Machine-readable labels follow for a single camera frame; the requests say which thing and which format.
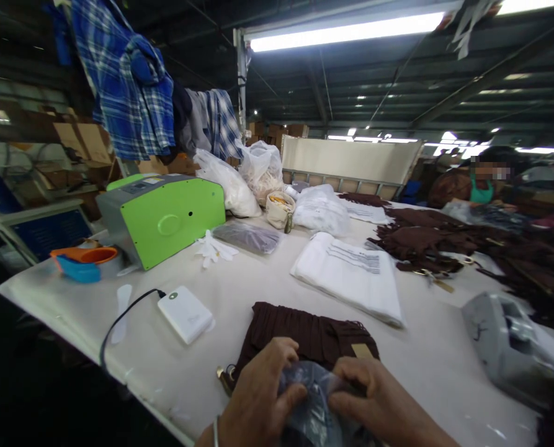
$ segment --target green machine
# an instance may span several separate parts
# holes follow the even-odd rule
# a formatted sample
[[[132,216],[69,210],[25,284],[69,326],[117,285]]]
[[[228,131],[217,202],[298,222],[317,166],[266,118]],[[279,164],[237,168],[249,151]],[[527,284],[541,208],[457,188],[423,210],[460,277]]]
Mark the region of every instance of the green machine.
[[[181,174],[136,179],[100,194],[97,204],[113,243],[144,270],[225,223],[223,188]]]

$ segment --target plaid shirt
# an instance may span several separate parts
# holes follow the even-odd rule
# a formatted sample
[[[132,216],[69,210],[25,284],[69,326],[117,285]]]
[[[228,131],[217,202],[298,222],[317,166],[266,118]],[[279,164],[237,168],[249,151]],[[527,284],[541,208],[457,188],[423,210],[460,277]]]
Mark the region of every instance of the plaid shirt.
[[[213,89],[198,92],[206,101],[211,152],[221,160],[232,156],[242,159],[241,132],[235,117],[231,99],[225,90]]]
[[[93,118],[109,132],[115,154],[124,160],[168,155],[176,145],[173,80],[161,52],[134,33],[113,0],[74,0],[72,26],[96,89]]]

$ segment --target human hand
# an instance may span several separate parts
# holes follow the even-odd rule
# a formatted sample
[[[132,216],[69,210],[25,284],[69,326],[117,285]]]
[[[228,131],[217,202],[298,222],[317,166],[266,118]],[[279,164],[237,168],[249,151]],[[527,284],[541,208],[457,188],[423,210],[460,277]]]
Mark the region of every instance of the human hand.
[[[299,360],[298,348],[291,338],[273,338],[242,369],[219,418],[221,447],[271,446],[278,442],[289,415],[308,393],[302,384],[294,384],[277,396],[281,372]]]
[[[343,357],[333,373],[364,385],[366,397],[333,393],[331,410],[361,423],[391,447],[458,447],[378,360]]]

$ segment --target white power bank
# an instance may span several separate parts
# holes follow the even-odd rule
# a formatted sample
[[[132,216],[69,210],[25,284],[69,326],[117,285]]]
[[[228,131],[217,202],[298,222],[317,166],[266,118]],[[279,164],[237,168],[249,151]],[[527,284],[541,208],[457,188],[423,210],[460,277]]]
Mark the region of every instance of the white power bank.
[[[157,305],[187,345],[210,325],[213,314],[184,286],[161,298]]]

